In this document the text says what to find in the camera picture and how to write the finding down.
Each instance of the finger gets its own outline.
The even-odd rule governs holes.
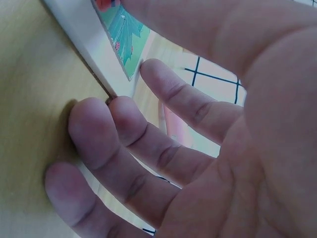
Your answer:
[[[70,164],[51,166],[45,187],[58,215],[82,238],[151,237],[107,209],[80,171]]]
[[[242,107],[217,102],[186,84],[156,59],[142,64],[141,75],[154,94],[191,128],[221,144],[228,129],[242,113]]]
[[[148,123],[132,99],[119,97],[109,106],[121,143],[153,170],[184,186],[214,158],[181,146]]]
[[[179,188],[144,169],[124,148],[111,113],[98,99],[86,99],[72,110],[69,133],[83,162],[121,203],[158,228]]]
[[[227,68],[242,81],[254,59],[271,45],[317,24],[315,9],[286,0],[121,2],[154,31]]]

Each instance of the hand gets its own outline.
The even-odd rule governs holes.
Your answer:
[[[216,102],[157,60],[141,74],[218,158],[184,148],[132,100],[87,99],[69,133],[96,178],[155,227],[156,238],[317,237],[317,12],[286,0],[123,0],[140,21],[234,72],[245,107]],[[179,189],[141,167],[131,152]],[[83,238],[147,238],[91,191],[72,165],[47,171],[57,213]]]

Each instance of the white paper edge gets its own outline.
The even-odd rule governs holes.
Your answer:
[[[132,97],[139,74],[136,73],[128,81],[92,2],[90,0],[44,0],[44,2],[107,91],[112,96]],[[153,38],[154,34],[151,31],[142,56],[147,55]]]

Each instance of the wooden table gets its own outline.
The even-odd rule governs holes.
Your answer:
[[[173,61],[163,49],[175,46],[163,38],[156,44],[161,46],[155,46],[151,57]],[[77,163],[111,210],[138,227],[144,224],[99,186],[74,151],[67,118],[74,103],[87,97],[108,98],[44,5],[39,0],[0,0],[1,238],[76,237],[44,191],[44,171],[57,160]],[[143,81],[135,101],[158,125],[158,100]]]

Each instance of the red illustration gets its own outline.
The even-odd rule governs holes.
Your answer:
[[[106,11],[112,6],[118,6],[120,0],[96,0],[96,4],[100,11]]]

